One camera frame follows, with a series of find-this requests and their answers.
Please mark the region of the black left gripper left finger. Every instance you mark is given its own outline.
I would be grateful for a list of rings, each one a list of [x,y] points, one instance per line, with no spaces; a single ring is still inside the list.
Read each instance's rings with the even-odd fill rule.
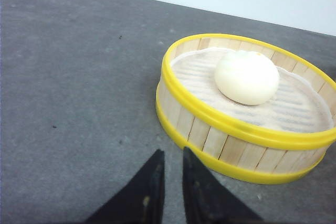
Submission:
[[[160,149],[85,223],[161,223],[165,198],[164,152]]]

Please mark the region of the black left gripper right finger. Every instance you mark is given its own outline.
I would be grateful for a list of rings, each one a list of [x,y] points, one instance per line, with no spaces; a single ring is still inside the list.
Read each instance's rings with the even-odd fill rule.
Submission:
[[[187,223],[262,223],[188,147],[183,149],[183,198]]]

